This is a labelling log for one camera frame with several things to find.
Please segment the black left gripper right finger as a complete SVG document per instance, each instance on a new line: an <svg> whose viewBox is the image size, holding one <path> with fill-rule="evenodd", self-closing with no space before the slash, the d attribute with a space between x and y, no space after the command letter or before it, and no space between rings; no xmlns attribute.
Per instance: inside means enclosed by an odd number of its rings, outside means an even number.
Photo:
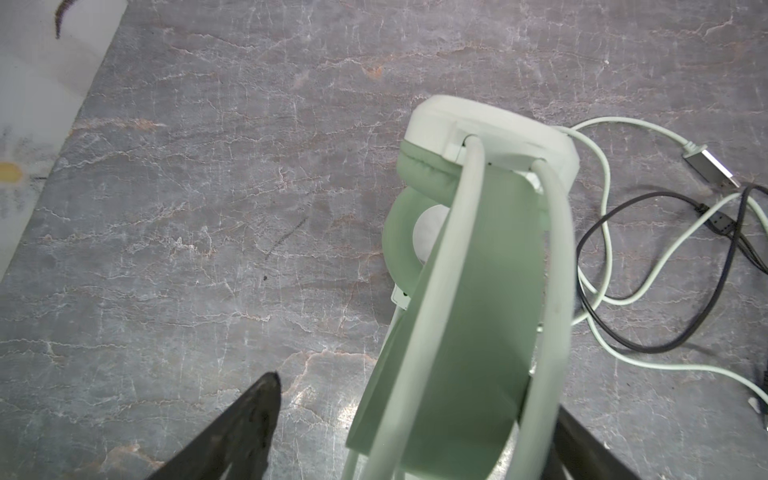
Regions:
<svg viewBox="0 0 768 480"><path fill-rule="evenodd" d="M560 406L542 480L639 480L639 476L603 446Z"/></svg>

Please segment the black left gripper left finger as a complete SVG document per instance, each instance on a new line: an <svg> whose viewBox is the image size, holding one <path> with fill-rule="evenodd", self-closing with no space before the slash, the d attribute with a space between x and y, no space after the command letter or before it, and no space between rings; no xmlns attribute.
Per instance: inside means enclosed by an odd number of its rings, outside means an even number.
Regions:
<svg viewBox="0 0 768 480"><path fill-rule="evenodd" d="M151 479L261 479L281 409L281 380L262 375Z"/></svg>

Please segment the mint green over-ear headphones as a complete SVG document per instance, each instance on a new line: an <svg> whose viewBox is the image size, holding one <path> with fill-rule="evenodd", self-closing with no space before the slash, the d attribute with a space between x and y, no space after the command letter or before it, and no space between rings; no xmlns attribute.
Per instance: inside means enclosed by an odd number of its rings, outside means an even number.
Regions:
<svg viewBox="0 0 768 480"><path fill-rule="evenodd" d="M346 479L562 479L554 434L576 260L559 128L450 95L401 142L382 246L396 310L346 440Z"/></svg>

